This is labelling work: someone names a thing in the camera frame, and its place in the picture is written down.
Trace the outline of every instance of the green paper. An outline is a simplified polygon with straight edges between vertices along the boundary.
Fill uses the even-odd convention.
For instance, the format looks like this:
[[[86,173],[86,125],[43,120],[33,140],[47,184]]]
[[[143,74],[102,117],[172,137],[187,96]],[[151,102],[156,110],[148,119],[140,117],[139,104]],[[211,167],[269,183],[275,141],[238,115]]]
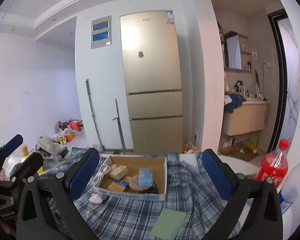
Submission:
[[[150,235],[160,237],[164,240],[173,240],[179,233],[186,219],[186,212],[164,208],[161,211]]]

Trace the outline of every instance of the black door frame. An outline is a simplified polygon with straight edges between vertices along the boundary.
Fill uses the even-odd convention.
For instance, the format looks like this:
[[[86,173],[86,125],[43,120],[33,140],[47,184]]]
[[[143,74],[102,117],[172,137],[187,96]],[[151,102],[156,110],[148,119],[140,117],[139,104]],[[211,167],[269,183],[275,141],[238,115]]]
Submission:
[[[282,130],[284,114],[286,111],[287,103],[287,92],[288,92],[288,81],[287,81],[287,62],[284,52],[284,46],[282,41],[282,36],[280,33],[278,21],[288,18],[288,15],[284,9],[270,13],[268,15],[271,28],[274,35],[275,45],[278,53],[278,62],[279,62],[279,99],[278,99],[278,110],[277,117],[275,120],[275,125],[271,137],[271,141],[268,147],[267,152],[271,152],[276,149],[279,137]]]

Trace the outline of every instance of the refrigerator door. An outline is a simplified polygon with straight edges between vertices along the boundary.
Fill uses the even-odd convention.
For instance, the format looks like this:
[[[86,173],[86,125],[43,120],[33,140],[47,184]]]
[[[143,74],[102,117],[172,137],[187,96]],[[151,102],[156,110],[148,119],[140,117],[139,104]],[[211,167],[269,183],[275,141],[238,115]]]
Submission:
[[[180,90],[177,33],[166,11],[121,16],[120,21],[126,93]]]
[[[154,118],[182,115],[182,92],[127,95],[129,118]]]
[[[182,153],[182,117],[130,121],[136,154]]]

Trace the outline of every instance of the plastic water bottle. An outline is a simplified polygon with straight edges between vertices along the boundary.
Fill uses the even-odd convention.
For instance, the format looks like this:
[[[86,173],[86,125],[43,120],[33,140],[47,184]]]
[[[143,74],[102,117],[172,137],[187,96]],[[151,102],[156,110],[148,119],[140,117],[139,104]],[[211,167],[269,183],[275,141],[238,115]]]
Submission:
[[[271,177],[276,188],[279,187],[283,178],[288,173],[287,148],[289,142],[281,139],[276,150],[268,153],[260,166],[260,170],[256,175],[256,180],[265,180]]]
[[[300,163],[290,172],[278,194],[282,214],[284,214],[292,206],[299,194]]]

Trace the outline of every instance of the red plastic bag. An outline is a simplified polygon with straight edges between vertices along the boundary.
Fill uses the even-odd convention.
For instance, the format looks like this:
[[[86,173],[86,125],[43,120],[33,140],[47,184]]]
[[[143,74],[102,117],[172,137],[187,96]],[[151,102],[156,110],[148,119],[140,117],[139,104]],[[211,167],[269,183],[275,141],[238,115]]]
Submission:
[[[72,130],[77,130],[77,131],[81,131],[81,127],[78,121],[71,121],[70,122],[70,127]]]

